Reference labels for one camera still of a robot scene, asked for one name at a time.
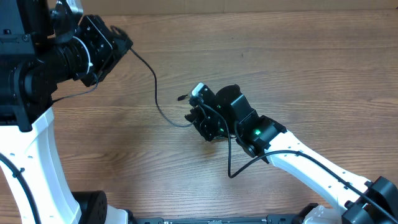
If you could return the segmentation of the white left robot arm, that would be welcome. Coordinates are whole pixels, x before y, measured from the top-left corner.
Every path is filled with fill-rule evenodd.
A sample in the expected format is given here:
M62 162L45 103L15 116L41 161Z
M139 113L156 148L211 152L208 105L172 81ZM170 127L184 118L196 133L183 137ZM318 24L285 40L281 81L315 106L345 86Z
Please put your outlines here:
M52 109L61 82L95 90L132 45L79 1L1 2L1 169L23 223L134 223L103 191L70 190Z

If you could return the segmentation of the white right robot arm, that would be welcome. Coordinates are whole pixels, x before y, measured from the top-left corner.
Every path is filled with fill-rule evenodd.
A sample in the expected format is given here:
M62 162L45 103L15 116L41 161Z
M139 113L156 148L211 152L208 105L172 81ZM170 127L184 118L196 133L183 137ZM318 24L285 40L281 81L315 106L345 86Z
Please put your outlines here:
M397 223L397 187L391 181L380 176L372 182L332 163L284 125L258 115L238 85L213 93L199 83L188 97L192 108L185 119L206 141L235 140L251 157L236 172L229 171L229 178L264 161L290 173L331 205L311 203L289 223Z

